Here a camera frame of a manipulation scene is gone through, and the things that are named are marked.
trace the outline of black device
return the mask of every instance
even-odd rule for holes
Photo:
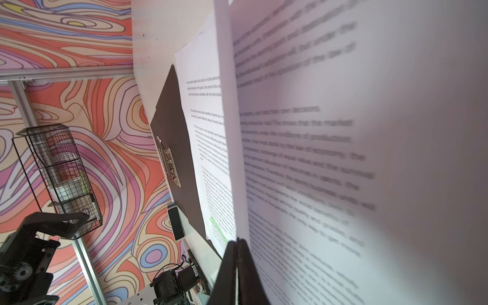
[[[192,266],[176,274],[175,270],[178,268],[163,272],[151,283],[156,293],[155,305],[178,304],[184,300],[184,293],[196,285]],[[239,238],[237,242],[227,243],[215,287],[207,305],[235,304],[236,271],[238,271],[238,304],[270,305],[247,242]]]
[[[185,292],[197,284],[197,277],[191,265],[176,274],[178,268],[161,273],[150,284],[156,293],[155,305],[176,305],[184,300]]]
[[[85,213],[36,212],[24,218],[0,247],[0,304],[53,305],[58,296],[46,295],[53,280],[47,273],[58,241],[42,240],[37,232],[72,239],[86,224]]]
[[[168,205],[168,217],[169,221],[171,222],[171,228],[173,229],[175,241],[178,242],[184,237],[184,230],[180,213],[175,203]]]

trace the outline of electrical cable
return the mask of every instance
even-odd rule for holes
[[[180,268],[180,267],[182,266],[182,264],[178,265],[178,264],[175,264],[175,263],[169,263],[169,264],[164,265],[163,267],[161,267],[161,269],[159,269],[159,270],[158,270],[158,272],[156,272],[156,275],[155,275],[155,276],[154,276],[154,278],[153,278],[153,282],[154,282],[154,280],[156,279],[156,277],[158,276],[159,272],[160,272],[161,270],[163,270],[164,268],[166,268],[167,266],[169,266],[169,265],[176,265],[176,266],[177,266],[177,267],[176,267],[176,268],[174,268],[173,270],[176,270],[176,269],[178,269],[178,268]]]
[[[160,272],[161,270],[163,270],[163,268],[165,268],[165,267],[167,267],[167,266],[169,266],[169,265],[176,265],[177,267],[171,270],[171,271],[174,271],[174,270],[177,270],[177,269],[179,269],[179,268],[182,268],[182,266],[183,266],[183,264],[184,264],[184,263],[189,263],[188,261],[186,261],[186,255],[184,255],[184,254],[183,254],[183,255],[182,255],[182,259],[183,259],[183,263],[181,263],[181,264],[169,263],[169,264],[166,264],[166,265],[164,265],[163,267],[161,267],[161,269],[159,269],[159,270],[158,270],[158,272],[156,272],[156,275],[155,275],[155,276],[154,276],[154,278],[153,278],[153,282],[154,282],[154,280],[156,279],[156,277],[158,276],[159,272]]]

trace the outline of black gear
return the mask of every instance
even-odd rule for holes
[[[15,269],[14,278],[19,281],[25,281],[32,275],[32,267],[28,263],[21,262],[20,266]]]

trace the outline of colorful wavy pattern wall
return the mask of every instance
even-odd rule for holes
[[[169,193],[135,79],[33,83],[29,97],[42,124],[70,127],[103,214],[103,226],[84,237],[111,304],[151,282],[161,266],[178,262],[166,212]],[[10,139],[24,128],[6,87],[0,87],[0,241],[37,210]],[[19,141],[44,210],[48,194],[30,152]],[[60,240],[49,272],[59,304],[93,304],[69,241]]]
[[[0,0],[0,69],[132,64],[130,0]]]

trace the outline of text document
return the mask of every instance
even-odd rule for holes
[[[486,1],[234,0],[273,305],[485,304]]]

